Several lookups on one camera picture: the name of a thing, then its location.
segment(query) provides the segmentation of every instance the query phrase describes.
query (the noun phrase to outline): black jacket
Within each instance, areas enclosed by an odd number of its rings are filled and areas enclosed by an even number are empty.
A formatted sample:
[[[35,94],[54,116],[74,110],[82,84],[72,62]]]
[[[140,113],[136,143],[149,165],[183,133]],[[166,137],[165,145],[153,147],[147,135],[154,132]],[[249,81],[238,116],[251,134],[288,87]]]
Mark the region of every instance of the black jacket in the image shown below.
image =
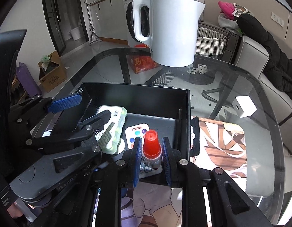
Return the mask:
[[[237,19],[242,32],[261,44],[269,53],[263,73],[279,90],[292,99],[292,60],[281,51],[271,33],[267,32],[260,22],[249,14],[242,14]]]

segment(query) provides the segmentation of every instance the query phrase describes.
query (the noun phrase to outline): sofa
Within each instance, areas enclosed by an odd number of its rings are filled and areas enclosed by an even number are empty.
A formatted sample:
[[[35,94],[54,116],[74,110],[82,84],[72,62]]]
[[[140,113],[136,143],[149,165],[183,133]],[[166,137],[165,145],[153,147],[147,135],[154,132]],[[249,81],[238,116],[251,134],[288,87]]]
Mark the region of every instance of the sofa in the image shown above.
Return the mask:
[[[270,101],[278,123],[282,122],[292,113],[292,100],[286,93],[277,90],[263,74],[263,69],[269,60],[266,49],[253,39],[243,36],[234,64],[256,77]],[[280,126],[282,142],[284,144],[285,159],[285,189],[284,192],[292,191],[292,117]]]

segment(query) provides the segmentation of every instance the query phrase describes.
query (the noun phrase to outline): wicker basket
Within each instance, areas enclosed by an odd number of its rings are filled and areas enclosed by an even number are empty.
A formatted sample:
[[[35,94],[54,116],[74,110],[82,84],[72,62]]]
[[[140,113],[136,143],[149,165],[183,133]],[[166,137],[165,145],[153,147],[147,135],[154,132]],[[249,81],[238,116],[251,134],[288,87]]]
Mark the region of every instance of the wicker basket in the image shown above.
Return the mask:
[[[222,57],[227,48],[228,39],[225,35],[203,27],[198,27],[195,54]]]

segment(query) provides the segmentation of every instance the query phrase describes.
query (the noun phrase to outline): remote control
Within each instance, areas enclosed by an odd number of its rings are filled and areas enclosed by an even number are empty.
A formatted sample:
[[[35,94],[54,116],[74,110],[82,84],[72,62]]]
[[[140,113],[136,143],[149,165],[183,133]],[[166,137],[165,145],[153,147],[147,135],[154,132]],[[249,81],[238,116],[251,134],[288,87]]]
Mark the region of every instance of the remote control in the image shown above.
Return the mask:
[[[144,144],[145,133],[148,130],[149,130],[149,126],[145,123],[126,128],[125,135],[126,135],[128,149],[133,148],[134,140],[137,136],[142,138],[142,143]]]
[[[126,135],[126,141],[128,145],[128,149],[133,148],[134,140],[137,136],[142,138],[142,144],[144,144],[145,139],[145,133],[150,130],[149,126],[147,124],[139,124],[135,126],[131,126],[125,129],[125,135]],[[160,166],[158,169],[152,169],[148,166],[146,166],[143,163],[143,159],[141,161],[141,165],[139,168],[139,178],[145,178],[149,177],[155,174],[159,174],[163,171],[162,166]]]

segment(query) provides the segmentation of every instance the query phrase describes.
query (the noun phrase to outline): washing machine door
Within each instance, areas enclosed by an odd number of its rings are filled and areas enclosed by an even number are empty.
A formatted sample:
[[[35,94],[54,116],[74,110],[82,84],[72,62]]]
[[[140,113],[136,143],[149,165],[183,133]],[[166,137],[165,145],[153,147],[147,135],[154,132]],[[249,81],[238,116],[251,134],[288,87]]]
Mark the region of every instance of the washing machine door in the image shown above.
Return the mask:
[[[132,9],[132,2],[130,2],[127,6],[127,11],[126,11],[126,20],[127,20],[127,26],[129,33],[131,37],[139,42],[134,35],[134,25],[133,25],[133,9]],[[149,8],[146,6],[143,6],[141,8],[141,28],[142,28],[142,35],[144,37],[149,36]]]

